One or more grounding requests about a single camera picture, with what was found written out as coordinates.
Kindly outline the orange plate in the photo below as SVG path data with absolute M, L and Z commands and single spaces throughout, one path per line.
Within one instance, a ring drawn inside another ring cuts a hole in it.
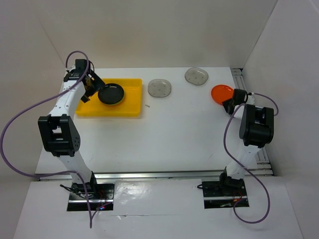
M 211 90 L 212 99 L 219 105 L 230 98 L 232 98 L 234 89 L 228 85 L 216 85 Z

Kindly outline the black plate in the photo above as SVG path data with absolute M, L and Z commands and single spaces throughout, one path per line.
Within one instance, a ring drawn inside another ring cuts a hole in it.
M 104 103 L 107 98 L 123 96 L 125 96 L 123 87 L 115 83 L 108 83 L 104 88 L 98 91 L 98 99 L 102 103 Z

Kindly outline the green plate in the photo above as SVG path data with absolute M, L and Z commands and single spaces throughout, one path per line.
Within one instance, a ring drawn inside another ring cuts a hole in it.
M 111 98 L 107 98 L 104 102 L 104 104 L 106 104 L 107 106 L 116 106 L 119 105 L 123 102 L 123 100 L 125 99 L 125 97 L 111 97 Z

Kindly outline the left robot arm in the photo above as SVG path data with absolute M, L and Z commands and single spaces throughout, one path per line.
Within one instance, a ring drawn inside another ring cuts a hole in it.
M 86 103 L 105 86 L 85 59 L 76 59 L 75 66 L 63 79 L 63 91 L 47 116 L 38 119 L 38 127 L 45 151 L 58 158 L 71 171 L 72 188 L 88 199 L 98 194 L 94 173 L 87 167 L 79 149 L 80 134 L 73 122 L 80 102 Z

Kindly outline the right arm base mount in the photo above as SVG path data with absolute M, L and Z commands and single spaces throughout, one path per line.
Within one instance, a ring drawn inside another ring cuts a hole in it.
M 221 188 L 218 181 L 202 181 L 196 186 L 202 191 L 205 209 L 222 209 L 249 207 L 249 200 L 245 185 L 239 188 Z

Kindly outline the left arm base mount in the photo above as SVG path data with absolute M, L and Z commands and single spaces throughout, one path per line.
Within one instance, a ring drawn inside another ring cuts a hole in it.
M 60 184 L 60 187 L 69 192 L 68 212 L 88 211 L 84 192 L 76 192 L 72 187 Z M 88 191 L 91 211 L 112 211 L 114 208 L 114 183 L 97 184 L 96 192 Z

